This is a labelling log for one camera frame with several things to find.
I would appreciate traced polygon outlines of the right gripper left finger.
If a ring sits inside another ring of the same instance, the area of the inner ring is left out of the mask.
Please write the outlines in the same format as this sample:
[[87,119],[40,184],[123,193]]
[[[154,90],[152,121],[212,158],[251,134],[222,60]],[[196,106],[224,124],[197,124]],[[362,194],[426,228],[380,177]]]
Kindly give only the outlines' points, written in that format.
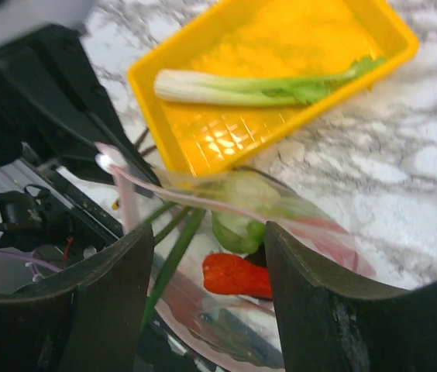
[[153,263],[153,231],[36,284],[0,294],[0,371],[131,371]]

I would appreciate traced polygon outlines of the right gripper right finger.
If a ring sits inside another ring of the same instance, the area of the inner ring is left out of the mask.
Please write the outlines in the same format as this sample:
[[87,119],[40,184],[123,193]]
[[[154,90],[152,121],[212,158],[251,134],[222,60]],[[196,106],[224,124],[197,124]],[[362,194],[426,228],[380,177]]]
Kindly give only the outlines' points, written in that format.
[[265,247],[286,370],[437,371],[437,281],[380,283],[273,222]]

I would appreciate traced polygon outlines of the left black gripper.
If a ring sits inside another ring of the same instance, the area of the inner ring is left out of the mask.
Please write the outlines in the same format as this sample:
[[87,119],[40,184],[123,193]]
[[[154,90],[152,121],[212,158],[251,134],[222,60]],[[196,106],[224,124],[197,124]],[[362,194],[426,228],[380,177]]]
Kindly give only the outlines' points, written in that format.
[[0,46],[0,167],[22,156],[14,127],[43,162],[56,160],[80,179],[112,183],[95,162],[96,143],[105,143],[120,151],[136,176],[158,182],[73,29],[50,24]]

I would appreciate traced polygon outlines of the clear zip top bag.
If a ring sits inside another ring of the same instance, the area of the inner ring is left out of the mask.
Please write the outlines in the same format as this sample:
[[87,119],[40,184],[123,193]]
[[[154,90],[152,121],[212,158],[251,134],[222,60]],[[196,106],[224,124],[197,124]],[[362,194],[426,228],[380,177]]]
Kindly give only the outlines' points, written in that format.
[[160,316],[225,370],[284,368],[263,262],[267,221],[346,269],[375,274],[347,230],[258,170],[203,178],[159,170],[154,185],[133,176],[117,148],[98,143],[97,149],[98,166],[114,178],[124,230],[140,223],[156,230],[144,319]]

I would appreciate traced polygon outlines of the green toy cabbage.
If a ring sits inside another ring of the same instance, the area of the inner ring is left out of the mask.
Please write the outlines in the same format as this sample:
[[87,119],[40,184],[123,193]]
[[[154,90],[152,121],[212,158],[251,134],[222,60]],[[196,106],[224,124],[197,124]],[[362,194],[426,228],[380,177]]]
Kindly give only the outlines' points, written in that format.
[[[218,187],[219,201],[258,214],[269,212],[280,193],[267,179],[249,171],[235,171]],[[212,230],[225,250],[237,254],[255,253],[263,242],[265,225],[249,216],[228,212],[212,213]]]

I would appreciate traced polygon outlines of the red toy chili pepper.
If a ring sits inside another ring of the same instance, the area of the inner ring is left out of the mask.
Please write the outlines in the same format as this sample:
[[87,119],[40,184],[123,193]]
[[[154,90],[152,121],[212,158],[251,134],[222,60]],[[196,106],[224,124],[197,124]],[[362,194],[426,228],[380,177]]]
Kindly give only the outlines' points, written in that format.
[[228,253],[212,253],[202,264],[204,287],[216,295],[273,299],[268,270]]

